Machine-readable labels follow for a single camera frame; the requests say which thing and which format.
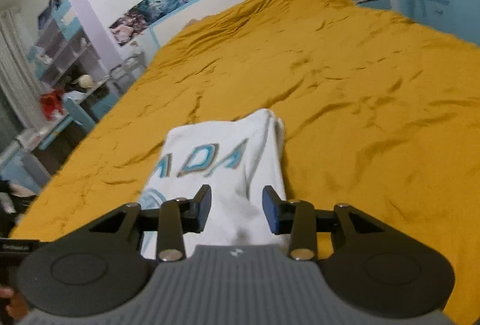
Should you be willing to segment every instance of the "mustard yellow duvet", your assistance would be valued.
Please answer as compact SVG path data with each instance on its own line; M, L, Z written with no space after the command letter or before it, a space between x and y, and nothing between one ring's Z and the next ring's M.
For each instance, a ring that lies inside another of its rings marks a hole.
M261 107L286 125L290 197L351 203L440 251L446 313L480 316L480 50L350 0L249 0L186 28L13 236L54 240L135 201L168 130Z

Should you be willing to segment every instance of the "clothes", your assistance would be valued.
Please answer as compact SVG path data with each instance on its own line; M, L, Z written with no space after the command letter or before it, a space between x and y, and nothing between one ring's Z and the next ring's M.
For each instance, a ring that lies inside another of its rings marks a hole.
M8 237L36 197L28 188L0 178L0 237Z
M212 187L212 207L201 234L184 235L187 255L198 244L284 244L268 228L262 190L271 185L285 199L279 157L283 124L267 109L236 121L211 121L171 130L161 158L140 197L142 209L165 200L193 198ZM155 258L156 232L145 234L142 255Z

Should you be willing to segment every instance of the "red object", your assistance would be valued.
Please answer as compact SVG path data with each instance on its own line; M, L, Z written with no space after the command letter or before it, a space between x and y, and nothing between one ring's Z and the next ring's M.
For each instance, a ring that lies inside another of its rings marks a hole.
M40 97L40 104L42 105L42 111L45 118L52 119L52 114L55 110L58 110L60 114L63 114L63 100L62 97L65 94L64 91L56 89L49 94L44 94Z

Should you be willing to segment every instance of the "metal screw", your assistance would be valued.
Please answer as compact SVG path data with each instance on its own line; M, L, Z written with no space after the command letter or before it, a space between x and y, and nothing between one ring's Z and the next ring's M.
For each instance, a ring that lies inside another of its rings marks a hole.
M182 253L177 249L166 249L158 254L158 258L162 261L178 261L183 257Z
M311 260L315 257L315 253L310 249L300 248L291 251L290 257L294 260Z

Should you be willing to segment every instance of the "white curtain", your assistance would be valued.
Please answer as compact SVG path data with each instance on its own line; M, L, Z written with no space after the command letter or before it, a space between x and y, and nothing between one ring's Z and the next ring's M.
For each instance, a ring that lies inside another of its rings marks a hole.
M0 153L23 130L23 126L0 90Z
M13 9L0 12L0 88L24 127L45 125L39 104L44 88L26 60Z

